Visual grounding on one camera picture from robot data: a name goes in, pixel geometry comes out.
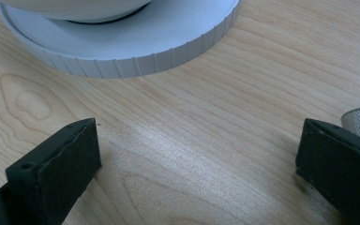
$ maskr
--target wooden table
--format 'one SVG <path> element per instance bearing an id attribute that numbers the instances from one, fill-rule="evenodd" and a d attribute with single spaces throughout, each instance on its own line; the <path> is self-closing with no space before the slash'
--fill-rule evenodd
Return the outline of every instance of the wooden table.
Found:
<path id="1" fill-rule="evenodd" d="M 306 117 L 360 107 L 360 0 L 248 0 L 212 50 L 124 80 L 67 75 L 0 20 L 0 186 L 96 117 L 103 168 L 65 224 L 344 224 L 295 171 Z"/>

